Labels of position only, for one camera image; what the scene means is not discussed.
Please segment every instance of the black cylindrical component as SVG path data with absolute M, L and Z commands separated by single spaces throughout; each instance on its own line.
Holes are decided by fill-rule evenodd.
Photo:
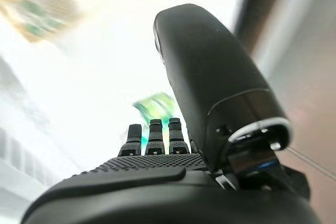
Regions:
M 141 125 L 131 124 L 128 128 L 127 141 L 120 148 L 118 157 L 141 155 L 141 134 Z
M 189 154 L 188 145 L 184 142 L 181 121 L 179 118 L 169 119 L 169 154 Z
M 152 119 L 149 125 L 149 137 L 145 155 L 165 154 L 161 119 Z

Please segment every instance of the robotic hand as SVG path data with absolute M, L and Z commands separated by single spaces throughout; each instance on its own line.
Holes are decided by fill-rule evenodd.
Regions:
M 186 4 L 158 13 L 156 47 L 186 121 L 130 125 L 118 157 L 62 181 L 38 198 L 22 224 L 316 224 L 304 174 L 282 166 L 291 124 L 232 34 L 209 12 Z

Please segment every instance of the black plastic housing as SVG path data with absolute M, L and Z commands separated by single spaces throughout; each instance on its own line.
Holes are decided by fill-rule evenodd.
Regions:
M 156 47 L 198 151 L 211 171 L 230 143 L 273 127 L 287 147 L 291 126 L 252 59 L 205 9 L 186 4 L 154 21 Z

